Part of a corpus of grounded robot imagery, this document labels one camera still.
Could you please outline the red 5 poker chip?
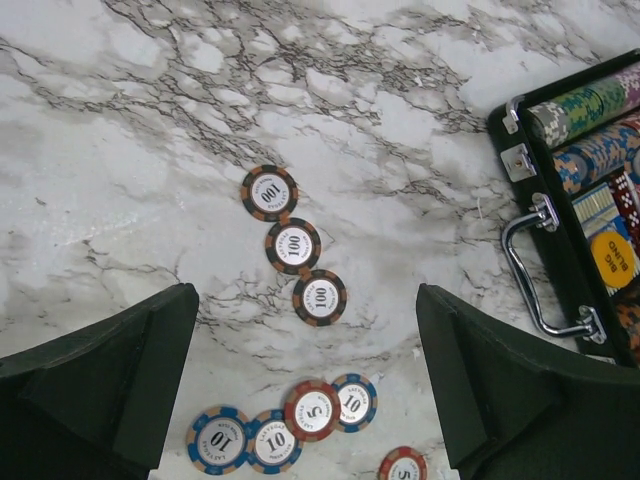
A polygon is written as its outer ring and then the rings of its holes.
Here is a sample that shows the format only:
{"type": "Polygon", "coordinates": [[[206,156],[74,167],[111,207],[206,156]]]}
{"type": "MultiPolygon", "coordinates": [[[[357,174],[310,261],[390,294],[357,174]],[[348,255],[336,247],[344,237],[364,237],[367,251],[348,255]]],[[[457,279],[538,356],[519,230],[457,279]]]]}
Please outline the red 5 poker chip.
{"type": "Polygon", "coordinates": [[[428,467],[424,456],[409,446],[391,450],[378,470],[378,480],[426,480],[428,467]]]}
{"type": "Polygon", "coordinates": [[[296,384],[284,403],[284,421],[302,442],[318,442],[337,428],[341,415],[338,394],[331,384],[310,379],[296,384]]]}

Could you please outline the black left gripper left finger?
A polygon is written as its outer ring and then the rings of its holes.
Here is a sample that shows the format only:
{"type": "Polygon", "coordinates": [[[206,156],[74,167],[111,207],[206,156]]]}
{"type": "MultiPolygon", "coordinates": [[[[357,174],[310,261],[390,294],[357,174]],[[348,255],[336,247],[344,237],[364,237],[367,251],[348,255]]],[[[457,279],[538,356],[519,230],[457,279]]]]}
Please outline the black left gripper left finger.
{"type": "Polygon", "coordinates": [[[147,478],[160,463],[198,307],[193,285],[173,285],[2,358],[2,478],[147,478]]]}

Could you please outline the yellow big blind button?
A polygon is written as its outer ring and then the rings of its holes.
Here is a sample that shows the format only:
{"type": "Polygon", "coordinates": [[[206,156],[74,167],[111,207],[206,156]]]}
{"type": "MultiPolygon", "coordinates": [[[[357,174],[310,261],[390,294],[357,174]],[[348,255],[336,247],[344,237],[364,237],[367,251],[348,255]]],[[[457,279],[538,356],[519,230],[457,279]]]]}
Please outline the yellow big blind button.
{"type": "Polygon", "coordinates": [[[639,275],[639,259],[631,243],[620,233],[596,234],[590,250],[609,296],[629,286],[639,275]]]}

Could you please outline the blue 10 poker chip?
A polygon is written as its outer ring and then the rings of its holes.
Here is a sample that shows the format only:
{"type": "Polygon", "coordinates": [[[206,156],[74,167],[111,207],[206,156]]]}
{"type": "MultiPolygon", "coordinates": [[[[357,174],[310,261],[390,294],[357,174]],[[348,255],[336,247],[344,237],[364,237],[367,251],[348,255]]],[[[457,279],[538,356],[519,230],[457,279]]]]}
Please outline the blue 10 poker chip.
{"type": "Polygon", "coordinates": [[[247,428],[247,462],[255,471],[265,475],[281,474],[299,459],[304,443],[286,426],[282,409],[262,412],[247,428]]]}
{"type": "Polygon", "coordinates": [[[339,398],[341,413],[337,429],[357,433],[368,427],[378,410],[378,394],[374,384],[364,375],[346,373],[332,382],[339,398]]]}
{"type": "Polygon", "coordinates": [[[247,416],[229,405],[202,411],[186,434],[186,450],[192,464],[212,476],[239,469],[248,458],[248,424],[247,416]]]}

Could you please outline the red die in case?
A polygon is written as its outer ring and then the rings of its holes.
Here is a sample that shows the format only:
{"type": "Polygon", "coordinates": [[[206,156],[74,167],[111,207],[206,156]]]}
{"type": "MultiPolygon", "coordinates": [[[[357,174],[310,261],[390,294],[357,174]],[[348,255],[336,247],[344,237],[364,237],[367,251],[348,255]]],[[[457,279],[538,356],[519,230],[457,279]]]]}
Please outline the red die in case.
{"type": "Polygon", "coordinates": [[[639,209],[639,197],[635,186],[625,172],[611,179],[610,190],[620,212],[639,209]]]}

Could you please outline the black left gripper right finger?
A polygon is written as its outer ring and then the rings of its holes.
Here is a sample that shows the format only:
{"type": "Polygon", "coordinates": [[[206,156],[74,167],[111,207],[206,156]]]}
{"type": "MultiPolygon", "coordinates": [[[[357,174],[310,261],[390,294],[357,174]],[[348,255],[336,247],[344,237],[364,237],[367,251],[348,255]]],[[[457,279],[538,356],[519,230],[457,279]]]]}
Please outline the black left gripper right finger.
{"type": "Polygon", "coordinates": [[[638,478],[638,370],[549,343],[435,285],[420,286],[416,315],[461,478],[638,478]]]}

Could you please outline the brown 100 poker chip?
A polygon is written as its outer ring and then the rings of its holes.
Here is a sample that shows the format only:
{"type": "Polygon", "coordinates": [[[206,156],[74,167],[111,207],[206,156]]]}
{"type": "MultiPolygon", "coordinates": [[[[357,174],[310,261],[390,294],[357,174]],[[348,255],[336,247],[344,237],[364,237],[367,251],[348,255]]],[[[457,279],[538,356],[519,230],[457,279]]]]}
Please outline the brown 100 poker chip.
{"type": "Polygon", "coordinates": [[[264,249],[269,263],[288,275],[304,275],[318,262],[322,243],[318,231],[308,221],[287,217],[269,229],[264,249]]]}
{"type": "Polygon", "coordinates": [[[346,286],[330,270],[310,270],[296,282],[292,304],[297,316],[308,325],[331,326],[341,318],[346,309],[346,286]]]}
{"type": "Polygon", "coordinates": [[[247,212],[263,222],[278,222],[290,216],[299,198],[294,178],[274,165],[249,171],[241,183],[240,195],[247,212]]]}

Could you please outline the black poker chip case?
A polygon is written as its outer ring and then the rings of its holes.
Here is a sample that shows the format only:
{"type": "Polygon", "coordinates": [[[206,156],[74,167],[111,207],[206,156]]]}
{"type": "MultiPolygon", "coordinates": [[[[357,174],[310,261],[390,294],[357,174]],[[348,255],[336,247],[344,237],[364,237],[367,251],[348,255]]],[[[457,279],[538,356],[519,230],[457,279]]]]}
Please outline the black poker chip case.
{"type": "Polygon", "coordinates": [[[639,53],[511,98],[487,130],[521,214],[501,244],[536,328],[639,363],[639,53]]]}

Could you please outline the blue playing card deck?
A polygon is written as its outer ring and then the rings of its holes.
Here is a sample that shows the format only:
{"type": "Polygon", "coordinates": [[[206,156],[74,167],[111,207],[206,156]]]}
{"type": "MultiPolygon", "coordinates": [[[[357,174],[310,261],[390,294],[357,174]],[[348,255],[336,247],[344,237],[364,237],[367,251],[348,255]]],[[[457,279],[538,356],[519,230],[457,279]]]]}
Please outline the blue playing card deck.
{"type": "Polygon", "coordinates": [[[572,205],[586,238],[607,230],[618,216],[614,197],[606,183],[573,200],[572,205]]]}

